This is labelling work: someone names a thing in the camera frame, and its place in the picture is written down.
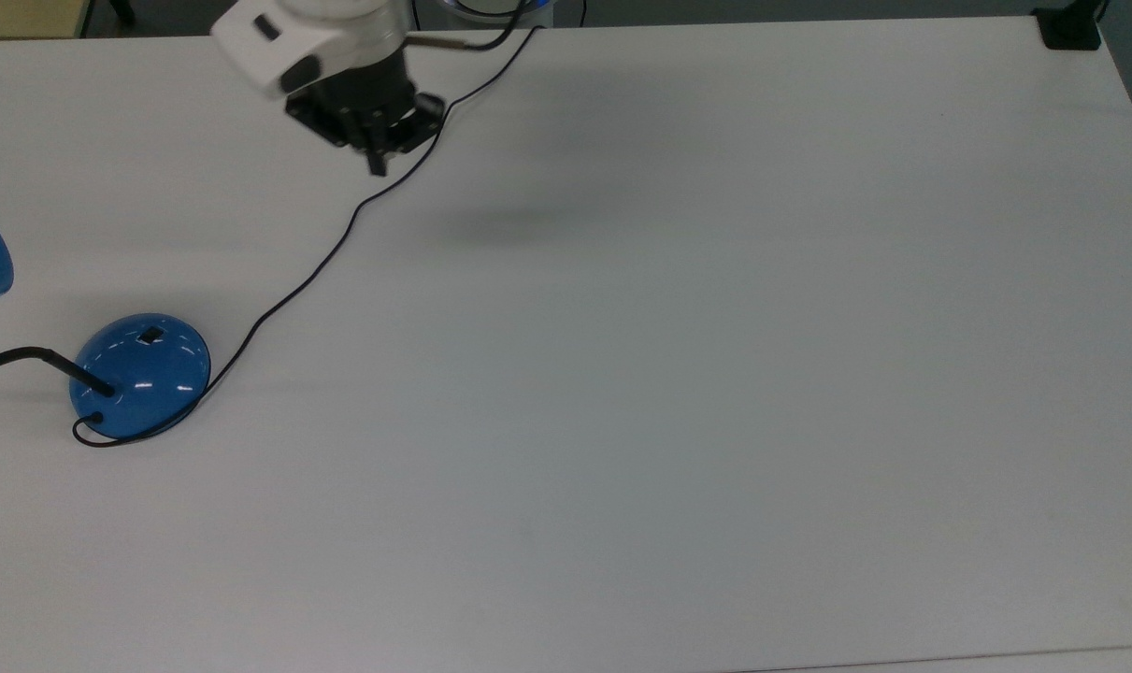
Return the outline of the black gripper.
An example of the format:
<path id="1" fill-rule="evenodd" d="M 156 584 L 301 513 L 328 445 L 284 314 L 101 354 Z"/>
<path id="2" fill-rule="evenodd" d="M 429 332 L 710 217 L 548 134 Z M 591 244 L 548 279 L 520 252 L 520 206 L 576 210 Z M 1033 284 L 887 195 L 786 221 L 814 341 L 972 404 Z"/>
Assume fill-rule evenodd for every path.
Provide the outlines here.
<path id="1" fill-rule="evenodd" d="M 365 156 L 369 174 L 389 175 L 389 156 L 419 148 L 441 131 L 447 103 L 415 88 L 408 55 L 331 74 L 289 93 L 285 114 L 336 148 Z"/>

